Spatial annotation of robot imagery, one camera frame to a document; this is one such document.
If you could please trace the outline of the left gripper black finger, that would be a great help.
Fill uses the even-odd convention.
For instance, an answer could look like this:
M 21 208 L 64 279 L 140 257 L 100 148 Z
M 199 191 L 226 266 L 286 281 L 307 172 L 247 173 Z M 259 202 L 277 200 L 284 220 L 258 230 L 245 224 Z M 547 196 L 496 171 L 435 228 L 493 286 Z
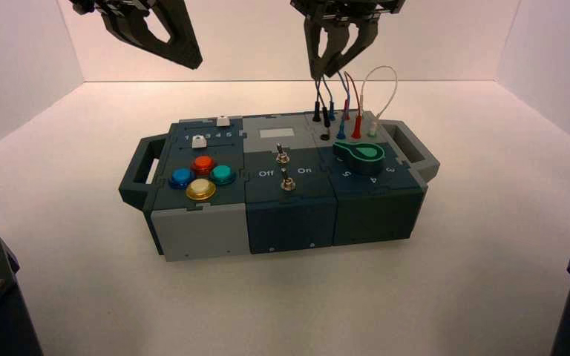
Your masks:
M 157 19 L 169 34 L 169 40 L 157 38 L 145 18 L 135 11 L 126 17 L 101 14 L 109 33 L 120 41 L 192 70 L 203 61 L 199 44 L 184 1 L 156 1 Z

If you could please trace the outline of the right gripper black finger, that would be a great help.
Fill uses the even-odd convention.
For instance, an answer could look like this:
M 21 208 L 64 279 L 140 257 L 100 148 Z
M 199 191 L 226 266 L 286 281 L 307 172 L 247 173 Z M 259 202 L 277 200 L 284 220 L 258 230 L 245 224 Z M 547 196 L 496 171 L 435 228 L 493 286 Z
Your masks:
M 361 22 L 357 23 L 356 27 L 358 29 L 357 38 L 349 46 L 346 53 L 339 52 L 329 60 L 324 71 L 324 74 L 328 77 L 336 74 L 348 65 L 355 57 L 371 46 L 379 33 L 378 22 Z
M 319 54 L 321 31 L 327 33 L 327 43 L 322 55 Z M 320 80 L 322 76 L 331 77 L 347 65 L 342 51 L 345 49 L 350 33 L 345 24 L 337 22 L 314 22 L 304 19 L 304 32 L 309 59 L 310 76 Z

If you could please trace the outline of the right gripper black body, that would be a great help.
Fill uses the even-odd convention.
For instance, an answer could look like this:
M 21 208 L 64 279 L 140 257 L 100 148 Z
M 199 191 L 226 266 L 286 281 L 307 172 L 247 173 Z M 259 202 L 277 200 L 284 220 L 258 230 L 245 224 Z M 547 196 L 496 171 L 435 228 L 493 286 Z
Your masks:
M 292 0 L 294 7 L 305 19 L 320 23 L 322 21 L 352 22 L 358 20 L 376 20 L 382 14 L 397 14 L 405 0 L 392 1 L 316 1 Z

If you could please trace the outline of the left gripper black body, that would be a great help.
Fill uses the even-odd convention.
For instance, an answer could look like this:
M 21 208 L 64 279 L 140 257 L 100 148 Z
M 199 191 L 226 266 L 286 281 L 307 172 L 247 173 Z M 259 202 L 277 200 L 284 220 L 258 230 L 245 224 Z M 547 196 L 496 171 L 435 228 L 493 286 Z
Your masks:
M 140 0 L 70 0 L 73 10 L 79 15 L 85 15 L 98 11 L 102 14 L 126 17 L 133 11 L 143 18 L 152 13 L 158 16 L 154 9 L 156 1 Z

